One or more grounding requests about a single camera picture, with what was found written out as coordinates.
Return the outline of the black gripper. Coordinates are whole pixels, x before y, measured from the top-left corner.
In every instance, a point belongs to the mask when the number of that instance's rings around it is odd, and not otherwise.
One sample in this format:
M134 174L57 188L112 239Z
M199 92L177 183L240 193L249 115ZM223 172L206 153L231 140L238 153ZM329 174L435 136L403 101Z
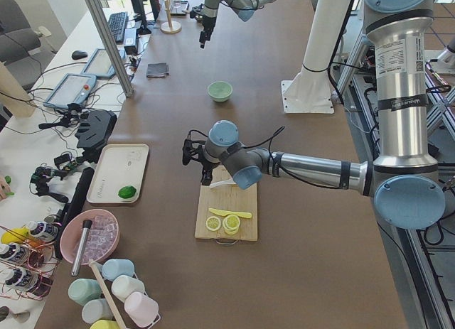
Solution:
M210 41L213 30L215 28L215 17L203 14L202 25L203 31L200 32L199 43L200 48L204 49L205 42Z
M213 180L213 169L220 164L219 155L223 152L222 146L202 144L198 158L203 166L201 185L209 186Z

